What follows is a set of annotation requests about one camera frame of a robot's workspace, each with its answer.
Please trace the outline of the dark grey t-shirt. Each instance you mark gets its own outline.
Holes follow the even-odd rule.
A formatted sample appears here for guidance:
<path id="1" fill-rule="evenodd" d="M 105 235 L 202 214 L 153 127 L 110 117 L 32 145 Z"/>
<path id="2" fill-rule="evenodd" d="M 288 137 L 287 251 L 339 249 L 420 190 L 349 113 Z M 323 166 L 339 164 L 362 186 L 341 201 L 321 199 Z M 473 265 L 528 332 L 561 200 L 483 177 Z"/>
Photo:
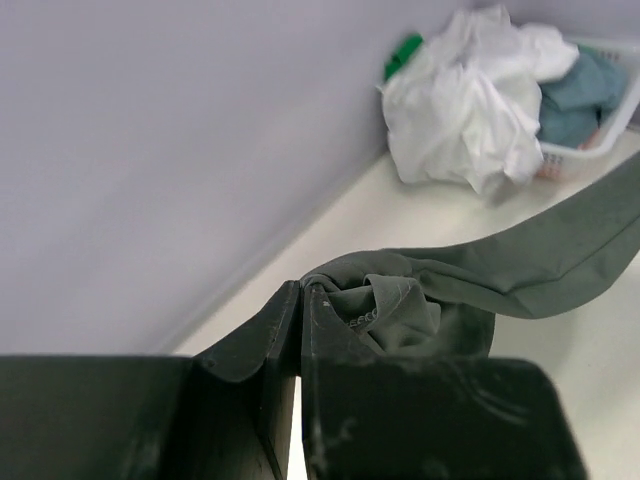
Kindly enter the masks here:
<path id="1" fill-rule="evenodd" d="M 485 356 L 499 315 L 537 320 L 608 290 L 639 250 L 639 159 L 490 236 L 350 253 L 303 277 L 371 350 Z"/>

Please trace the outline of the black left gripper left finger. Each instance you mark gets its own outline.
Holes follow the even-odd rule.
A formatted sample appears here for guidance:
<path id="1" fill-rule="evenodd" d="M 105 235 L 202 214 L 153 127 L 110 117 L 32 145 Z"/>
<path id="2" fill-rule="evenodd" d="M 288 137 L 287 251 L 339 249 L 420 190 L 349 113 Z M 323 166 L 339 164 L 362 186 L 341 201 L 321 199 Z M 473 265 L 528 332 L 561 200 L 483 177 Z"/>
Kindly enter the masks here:
<path id="1" fill-rule="evenodd" d="M 300 285 L 179 356 L 5 355 L 5 479 L 283 479 Z"/>

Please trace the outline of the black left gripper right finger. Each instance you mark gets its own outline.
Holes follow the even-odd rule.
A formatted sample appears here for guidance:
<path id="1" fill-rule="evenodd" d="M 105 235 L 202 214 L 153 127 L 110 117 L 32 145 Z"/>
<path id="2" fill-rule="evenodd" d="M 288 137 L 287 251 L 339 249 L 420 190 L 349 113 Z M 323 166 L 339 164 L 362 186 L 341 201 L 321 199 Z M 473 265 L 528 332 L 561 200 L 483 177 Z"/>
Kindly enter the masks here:
<path id="1" fill-rule="evenodd" d="M 519 359 L 382 356 L 304 291 L 302 434 L 312 479 L 585 479 L 554 384 Z"/>

